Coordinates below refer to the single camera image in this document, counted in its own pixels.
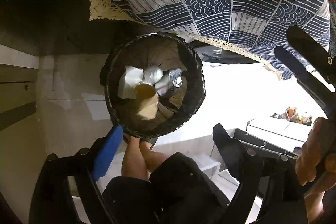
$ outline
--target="trash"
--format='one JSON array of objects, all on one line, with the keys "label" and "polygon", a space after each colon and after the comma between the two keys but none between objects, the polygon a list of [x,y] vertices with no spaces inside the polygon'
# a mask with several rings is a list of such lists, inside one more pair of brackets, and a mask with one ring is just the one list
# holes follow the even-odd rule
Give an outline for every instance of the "trash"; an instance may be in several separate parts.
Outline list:
[{"label": "trash", "polygon": [[163,72],[158,67],[149,67],[143,72],[142,84],[153,85],[161,80]]},{"label": "trash", "polygon": [[141,84],[135,87],[136,114],[141,120],[151,120],[158,111],[158,94],[153,86]]},{"label": "trash", "polygon": [[160,96],[166,95],[170,90],[169,96],[171,96],[176,89],[172,87],[179,88],[182,86],[182,70],[181,69],[171,69],[168,72],[166,71],[162,79],[155,84],[155,89]]},{"label": "trash", "polygon": [[134,88],[140,84],[143,78],[143,70],[132,66],[125,66],[125,73],[119,80],[118,96],[121,99],[135,99]]},{"label": "trash", "polygon": [[276,112],[271,115],[273,118],[284,119],[289,122],[295,122],[299,124],[304,124],[306,126],[311,126],[312,115],[307,112],[298,111],[297,107],[287,107],[287,109],[282,114],[277,114]]},{"label": "trash", "polygon": [[[136,112],[139,105],[136,99],[122,99],[117,95],[118,83],[125,72],[125,66],[150,71],[150,68],[156,67],[163,72],[163,76],[178,68],[180,73],[174,83],[176,86],[182,85],[178,88],[173,84],[172,93],[167,90],[163,97],[158,96],[155,118],[142,120],[153,117],[154,108],[139,116]],[[146,80],[153,82],[152,84],[158,78],[153,71],[149,73],[149,78],[146,76]],[[147,139],[166,135],[181,127],[197,112],[205,97],[199,55],[184,39],[165,32],[142,35],[114,47],[100,72],[100,83],[105,89],[106,105],[112,123],[120,124],[126,133]]]}]

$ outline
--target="trash can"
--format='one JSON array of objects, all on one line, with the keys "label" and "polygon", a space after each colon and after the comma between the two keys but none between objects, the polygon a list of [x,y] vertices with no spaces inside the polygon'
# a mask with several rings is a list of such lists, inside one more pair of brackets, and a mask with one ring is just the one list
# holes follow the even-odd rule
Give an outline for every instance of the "trash can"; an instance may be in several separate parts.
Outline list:
[{"label": "trash can", "polygon": [[[157,115],[139,121],[130,115],[130,101],[117,96],[119,80],[126,66],[163,71],[182,69],[182,86],[171,97],[159,96]],[[205,98],[202,62],[184,39],[173,33],[151,33],[127,41],[111,51],[100,72],[105,100],[112,123],[140,138],[153,138],[173,132],[197,112]]]}]

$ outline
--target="bare leg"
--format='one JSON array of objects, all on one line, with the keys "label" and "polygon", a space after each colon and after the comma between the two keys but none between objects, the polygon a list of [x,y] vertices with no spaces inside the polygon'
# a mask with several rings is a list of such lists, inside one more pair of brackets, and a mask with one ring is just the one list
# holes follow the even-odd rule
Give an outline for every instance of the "bare leg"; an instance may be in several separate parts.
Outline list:
[{"label": "bare leg", "polygon": [[140,152],[139,142],[140,138],[128,136],[128,145],[121,166],[121,175],[148,180],[148,171]]},{"label": "bare leg", "polygon": [[141,142],[139,144],[141,154],[150,173],[152,173],[157,167],[161,165],[161,163],[170,157],[168,154],[151,151],[151,146],[152,144],[147,142]]}]

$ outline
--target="finger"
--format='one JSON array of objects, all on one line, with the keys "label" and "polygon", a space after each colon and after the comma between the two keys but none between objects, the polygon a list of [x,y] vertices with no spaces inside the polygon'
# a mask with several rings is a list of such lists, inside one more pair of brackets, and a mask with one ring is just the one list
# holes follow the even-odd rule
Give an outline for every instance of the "finger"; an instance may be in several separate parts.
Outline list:
[{"label": "finger", "polygon": [[316,168],[311,163],[308,156],[307,143],[304,143],[301,148],[301,162],[300,162],[300,182],[306,183],[307,181],[313,181],[316,177]]},{"label": "finger", "polygon": [[336,173],[336,154],[330,154],[325,158],[325,169],[330,173]]},{"label": "finger", "polygon": [[303,165],[301,155],[296,160],[295,172],[300,185],[305,185],[309,181],[309,173],[311,172],[311,170],[308,170],[307,167]]},{"label": "finger", "polygon": [[307,143],[306,142],[301,147],[301,155],[300,156],[301,156],[302,165],[304,165],[304,166],[309,165]]},{"label": "finger", "polygon": [[307,157],[304,162],[307,164],[309,163],[312,166],[316,166],[321,161],[322,149],[320,145],[319,132],[324,122],[325,119],[322,117],[315,120],[306,142]]},{"label": "finger", "polygon": [[295,173],[300,185],[305,185],[307,180],[305,180],[305,171],[302,166],[302,156],[299,155],[295,162]]}]

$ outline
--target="wall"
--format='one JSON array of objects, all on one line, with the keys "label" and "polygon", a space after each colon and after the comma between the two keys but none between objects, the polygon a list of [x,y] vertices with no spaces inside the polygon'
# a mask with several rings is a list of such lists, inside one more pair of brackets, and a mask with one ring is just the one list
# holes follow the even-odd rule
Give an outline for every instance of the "wall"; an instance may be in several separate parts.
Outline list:
[{"label": "wall", "polygon": [[123,20],[90,21],[89,7],[89,0],[0,0],[0,44],[34,56],[108,54],[124,39],[157,30]]},{"label": "wall", "polygon": [[0,64],[0,192],[24,224],[46,159],[35,113],[36,76],[35,69]]},{"label": "wall", "polygon": [[0,45],[0,64],[38,69],[39,57]]},{"label": "wall", "polygon": [[206,97],[198,112],[175,132],[160,137],[158,144],[210,135],[217,123],[233,134],[235,128],[245,130],[248,121],[270,116],[288,106],[308,111],[314,119],[325,116],[295,79],[279,81],[261,63],[203,66],[203,74]]},{"label": "wall", "polygon": [[36,114],[0,131],[0,192],[24,224],[45,158]]}]

